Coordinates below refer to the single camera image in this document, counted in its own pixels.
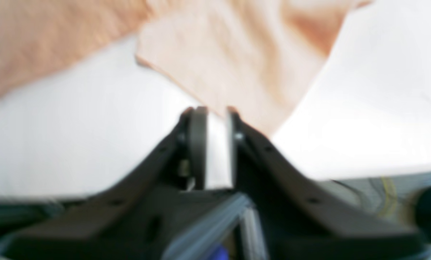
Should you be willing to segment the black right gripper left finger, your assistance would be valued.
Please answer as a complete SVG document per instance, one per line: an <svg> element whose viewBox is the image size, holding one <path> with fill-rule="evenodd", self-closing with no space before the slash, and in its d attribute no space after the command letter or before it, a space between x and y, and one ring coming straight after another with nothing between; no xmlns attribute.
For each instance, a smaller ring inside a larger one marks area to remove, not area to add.
<svg viewBox="0 0 431 260"><path fill-rule="evenodd" d="M206 186L206 107L188 108L125 178L85 204L17 233L12 260L157 259L161 236L194 182Z"/></svg>

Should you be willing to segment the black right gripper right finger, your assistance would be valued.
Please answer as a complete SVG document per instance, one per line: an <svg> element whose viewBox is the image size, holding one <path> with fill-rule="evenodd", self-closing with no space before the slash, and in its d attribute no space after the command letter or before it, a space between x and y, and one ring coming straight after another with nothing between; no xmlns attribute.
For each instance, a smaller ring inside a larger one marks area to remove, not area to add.
<svg viewBox="0 0 431 260"><path fill-rule="evenodd" d="M301 174L263 134L227 108L232 184L257 207L272 260L423 260L414 228L351 206Z"/></svg>

